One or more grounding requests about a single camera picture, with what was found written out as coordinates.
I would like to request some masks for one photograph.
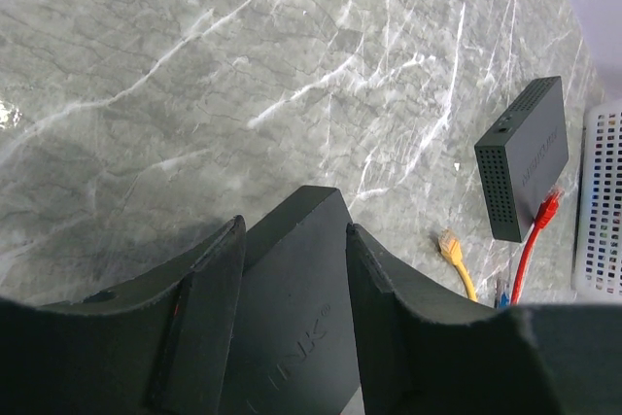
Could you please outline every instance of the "small black box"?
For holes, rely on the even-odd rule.
[[[533,80],[475,144],[493,236],[522,242],[568,162],[561,77]]]

